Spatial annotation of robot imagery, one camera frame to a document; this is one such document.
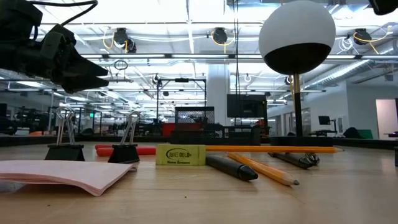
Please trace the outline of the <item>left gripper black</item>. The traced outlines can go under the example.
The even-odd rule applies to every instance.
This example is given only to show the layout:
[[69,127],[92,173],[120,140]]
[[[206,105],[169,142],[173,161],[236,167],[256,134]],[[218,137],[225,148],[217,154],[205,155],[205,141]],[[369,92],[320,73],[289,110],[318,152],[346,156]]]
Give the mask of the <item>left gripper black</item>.
[[106,76],[107,69],[82,57],[76,50],[74,33],[56,24],[41,41],[38,32],[31,37],[31,46],[39,51],[39,60],[44,75],[67,93],[95,89],[109,85],[109,81],[98,77]]

